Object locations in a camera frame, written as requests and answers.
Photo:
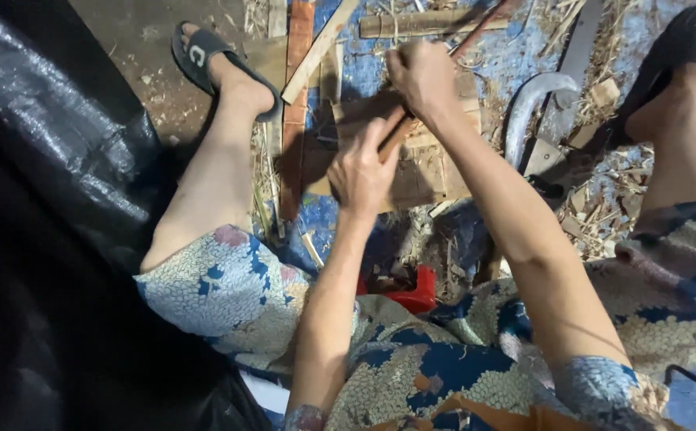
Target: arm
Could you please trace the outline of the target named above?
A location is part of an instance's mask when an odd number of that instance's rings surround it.
[[[468,123],[455,97],[454,70],[441,44],[389,53],[391,79],[458,167],[497,247],[510,264],[553,367],[597,355],[630,362],[582,261],[545,201]]]
[[[340,197],[335,241],[301,316],[287,412],[303,406],[329,414],[345,383],[356,282],[366,240],[390,189],[399,151],[383,164],[377,147],[384,121],[373,121],[327,175]]]

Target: hand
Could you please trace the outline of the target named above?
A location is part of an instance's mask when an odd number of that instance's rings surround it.
[[[340,210],[353,220],[369,222],[370,227],[388,196],[399,161],[399,145],[384,163],[377,155],[385,138],[382,135],[385,124],[381,118],[372,120],[353,145],[335,157],[326,172],[340,198]]]
[[[440,42],[402,44],[386,53],[391,82],[423,121],[431,113],[458,106],[455,95],[455,63]]]

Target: left hand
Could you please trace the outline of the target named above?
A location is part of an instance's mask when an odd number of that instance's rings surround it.
[[[395,146],[384,163],[377,155],[385,138],[382,135],[385,124],[381,118],[372,120],[353,145],[335,157],[326,172],[340,198],[340,210],[351,219],[370,224],[388,196],[399,161],[400,145]]]

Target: dirt floor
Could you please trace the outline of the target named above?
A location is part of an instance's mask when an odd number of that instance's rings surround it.
[[[241,50],[243,0],[70,0],[148,110],[162,142],[196,138],[211,98],[189,83],[170,54],[177,23],[213,28]]]

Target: leg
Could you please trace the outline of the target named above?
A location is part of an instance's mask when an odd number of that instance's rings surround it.
[[[654,172],[641,212],[696,202],[696,64],[674,71],[662,93],[631,115],[625,128],[654,143]]]
[[[194,24],[184,26],[184,43],[197,29]],[[143,272],[221,225],[240,225],[249,209],[252,123],[259,113],[271,109],[274,98],[266,86],[222,54],[210,58],[209,71],[221,88],[218,110],[156,226],[151,249],[141,264]]]

